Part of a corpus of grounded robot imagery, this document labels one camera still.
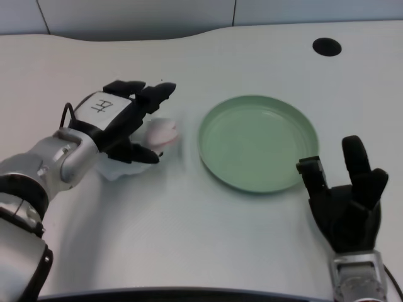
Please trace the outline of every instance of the robotic hand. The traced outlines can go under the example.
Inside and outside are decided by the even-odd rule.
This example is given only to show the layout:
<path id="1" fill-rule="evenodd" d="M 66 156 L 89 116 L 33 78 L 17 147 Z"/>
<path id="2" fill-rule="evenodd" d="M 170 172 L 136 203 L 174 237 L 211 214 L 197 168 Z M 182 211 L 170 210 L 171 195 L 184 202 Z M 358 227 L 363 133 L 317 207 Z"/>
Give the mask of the robotic hand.
<path id="1" fill-rule="evenodd" d="M 380 197 L 388 174 L 371 171 L 357 136 L 343 139 L 350 185 L 329 189 L 318 156 L 302 159 L 302 175 L 316 224 L 336 253 L 331 263 L 336 301 L 386 301 L 385 269 L 374 250 L 380 226 Z"/>
<path id="2" fill-rule="evenodd" d="M 126 163 L 158 163 L 156 153 L 132 144 L 129 136 L 176 85 L 144 87 L 144 82 L 115 81 L 75 110 L 67 103 L 59 130 L 0 163 L 1 302 L 37 300 L 53 261 L 41 239 L 49 202 L 77 185 L 100 152 Z M 67 110 L 71 120 L 64 128 Z"/>

